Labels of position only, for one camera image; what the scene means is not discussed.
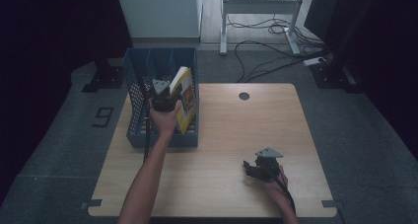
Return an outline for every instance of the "white metal frame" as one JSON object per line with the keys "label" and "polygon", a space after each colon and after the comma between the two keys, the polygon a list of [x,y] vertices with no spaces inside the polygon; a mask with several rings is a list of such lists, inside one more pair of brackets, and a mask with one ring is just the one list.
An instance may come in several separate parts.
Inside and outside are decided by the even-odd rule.
{"label": "white metal frame", "polygon": [[227,54],[228,14],[292,14],[289,28],[285,28],[286,39],[295,55],[300,55],[294,30],[303,0],[223,0],[220,53]]}

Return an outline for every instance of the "floor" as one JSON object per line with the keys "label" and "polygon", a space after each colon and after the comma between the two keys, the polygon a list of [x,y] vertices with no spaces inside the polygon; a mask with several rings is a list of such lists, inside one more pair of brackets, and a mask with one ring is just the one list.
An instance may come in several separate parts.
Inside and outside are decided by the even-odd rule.
{"label": "floor", "polygon": [[[303,13],[299,23],[303,22]],[[271,40],[277,47],[289,51],[281,36],[272,37],[258,31],[240,35],[238,32],[243,30],[237,30],[235,34],[235,29],[229,27],[230,53],[221,56],[216,43],[219,32],[210,31],[219,28],[205,25],[214,23],[218,26],[215,21],[220,20],[215,20],[218,19],[215,14],[210,16],[203,19],[202,43],[197,45],[201,83],[235,83],[241,77],[242,66],[233,54],[236,42]],[[234,21],[248,24],[241,19]],[[248,45],[240,48],[237,54],[245,72],[270,59],[275,60],[264,65],[265,69],[280,68],[250,82],[292,83],[297,89],[339,209],[335,217],[303,218],[302,223],[418,223],[418,163],[365,95],[348,94],[339,89],[319,89],[310,68],[302,63],[283,67],[293,59],[283,59],[283,54],[262,46]],[[111,59],[110,62],[121,65],[121,59]],[[87,207],[93,205],[91,197],[127,90],[123,84],[120,89],[82,93],[95,72],[94,63],[73,72],[73,86],[67,100],[15,179],[1,206],[0,223],[116,223],[117,217],[90,216]],[[104,108],[113,108],[108,124],[96,127],[94,124],[105,123],[106,118],[97,116]],[[153,219],[153,223],[213,222],[259,224],[279,220]]]}

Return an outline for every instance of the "book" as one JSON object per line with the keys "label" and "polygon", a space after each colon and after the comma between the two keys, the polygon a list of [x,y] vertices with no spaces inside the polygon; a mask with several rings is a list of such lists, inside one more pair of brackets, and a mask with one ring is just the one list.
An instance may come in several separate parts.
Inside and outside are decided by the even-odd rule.
{"label": "book", "polygon": [[193,88],[193,77],[189,67],[181,66],[170,83],[171,95],[176,90],[180,89],[181,107],[177,113],[176,127],[181,134],[184,134],[197,112],[197,104]]}

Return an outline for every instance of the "human arm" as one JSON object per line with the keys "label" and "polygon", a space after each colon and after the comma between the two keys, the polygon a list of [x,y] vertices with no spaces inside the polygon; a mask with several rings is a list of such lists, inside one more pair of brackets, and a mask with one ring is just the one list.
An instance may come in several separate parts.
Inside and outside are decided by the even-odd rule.
{"label": "human arm", "polygon": [[159,131],[159,138],[132,182],[123,202],[118,224],[149,222],[157,197],[167,147],[174,133],[175,116],[179,109],[179,102],[172,112],[156,112],[150,109],[151,121]]}
{"label": "human arm", "polygon": [[[284,174],[283,167],[279,166],[280,168],[280,175],[278,177],[279,181],[287,186],[288,179]],[[299,224],[299,220],[296,217],[295,211],[293,210],[285,192],[280,186],[272,182],[265,182],[263,183],[267,193],[276,203],[277,207],[279,208],[280,213],[282,214],[282,219],[284,224]]]}

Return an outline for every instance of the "table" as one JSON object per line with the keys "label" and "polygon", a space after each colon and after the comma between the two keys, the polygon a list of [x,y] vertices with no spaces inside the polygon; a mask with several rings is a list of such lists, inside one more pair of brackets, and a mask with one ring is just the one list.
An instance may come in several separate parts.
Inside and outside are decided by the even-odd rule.
{"label": "table", "polygon": [[[254,153],[265,147],[284,155],[278,162],[299,217],[336,215],[321,203],[332,195],[293,85],[199,84],[199,93],[198,147],[169,150],[153,216],[280,216],[260,183],[244,173],[243,160],[254,165]],[[127,97],[92,197],[102,204],[89,207],[92,216],[118,216],[142,164],[143,149],[126,138],[130,115]]]}

